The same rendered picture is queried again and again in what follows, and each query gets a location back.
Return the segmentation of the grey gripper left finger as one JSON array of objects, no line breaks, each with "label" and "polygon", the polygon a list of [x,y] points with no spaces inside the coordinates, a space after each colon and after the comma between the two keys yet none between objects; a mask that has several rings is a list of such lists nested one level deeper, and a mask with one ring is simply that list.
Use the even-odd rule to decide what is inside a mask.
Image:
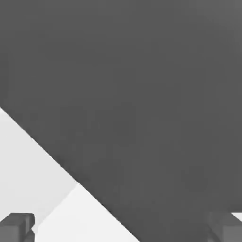
[{"label": "grey gripper left finger", "polygon": [[10,213],[0,221],[0,242],[35,242],[33,213]]}]

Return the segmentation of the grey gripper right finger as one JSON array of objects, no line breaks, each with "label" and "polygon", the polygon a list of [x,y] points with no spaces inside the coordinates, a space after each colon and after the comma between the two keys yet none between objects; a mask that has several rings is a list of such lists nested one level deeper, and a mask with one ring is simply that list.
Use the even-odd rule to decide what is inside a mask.
[{"label": "grey gripper right finger", "polygon": [[227,212],[210,212],[207,242],[242,242],[242,221]]}]

